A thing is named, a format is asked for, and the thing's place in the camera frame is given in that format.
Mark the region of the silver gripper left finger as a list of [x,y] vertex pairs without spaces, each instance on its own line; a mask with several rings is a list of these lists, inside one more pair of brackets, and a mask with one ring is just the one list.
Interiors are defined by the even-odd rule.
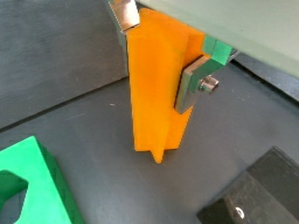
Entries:
[[140,24],[135,0],[113,0],[108,5],[113,12],[121,32],[125,32]]

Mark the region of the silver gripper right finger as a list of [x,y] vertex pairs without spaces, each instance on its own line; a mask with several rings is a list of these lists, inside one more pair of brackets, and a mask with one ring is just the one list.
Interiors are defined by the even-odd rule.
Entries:
[[181,69],[173,108],[183,114],[196,102],[197,92],[212,94],[219,86],[219,81],[211,76],[222,69],[238,54],[238,50],[212,36],[203,40],[203,53]]

